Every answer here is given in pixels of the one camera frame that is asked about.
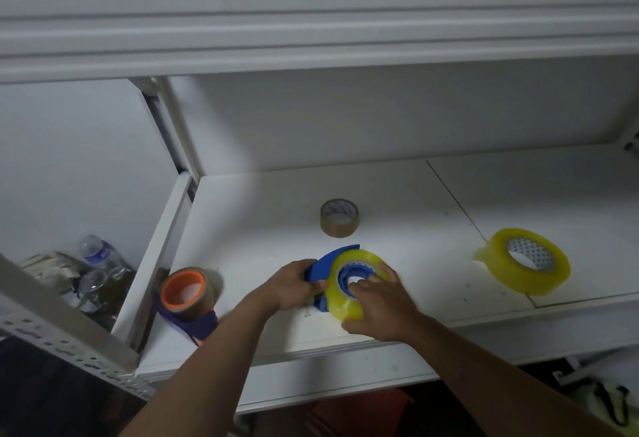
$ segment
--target brown tape roll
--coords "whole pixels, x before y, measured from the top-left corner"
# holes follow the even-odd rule
[[[359,210],[355,203],[334,198],[319,209],[319,226],[331,237],[344,238],[355,232],[359,223]]]
[[[185,267],[172,273],[160,291],[164,307],[182,321],[191,321],[211,311],[217,290],[201,267]]]

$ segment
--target purple label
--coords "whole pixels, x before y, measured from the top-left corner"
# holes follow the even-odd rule
[[[92,266],[98,266],[110,255],[110,250],[108,248],[107,243],[102,243],[102,248],[93,255],[89,255],[88,257],[84,257],[84,260],[87,261]]]

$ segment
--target person's right hand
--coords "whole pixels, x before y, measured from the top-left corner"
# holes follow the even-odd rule
[[[345,320],[342,328],[351,334],[363,334],[380,341],[406,343],[425,316],[410,298],[397,272],[385,263],[379,266],[388,274],[384,280],[377,274],[348,286],[363,308],[362,320]]]

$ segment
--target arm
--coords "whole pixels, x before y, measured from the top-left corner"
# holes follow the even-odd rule
[[[342,324],[349,333],[412,346],[437,372],[489,437],[619,437],[614,429],[517,367],[421,314],[388,266],[348,289],[363,320]]]
[[[324,290],[325,281],[302,279],[313,262],[307,259],[285,265],[244,297],[121,437],[225,436],[268,318]]]

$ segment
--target person's left arm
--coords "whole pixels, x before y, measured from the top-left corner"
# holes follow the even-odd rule
[[[304,282],[314,259],[291,262],[249,293],[137,414],[121,437],[223,437],[268,318],[321,293]]]

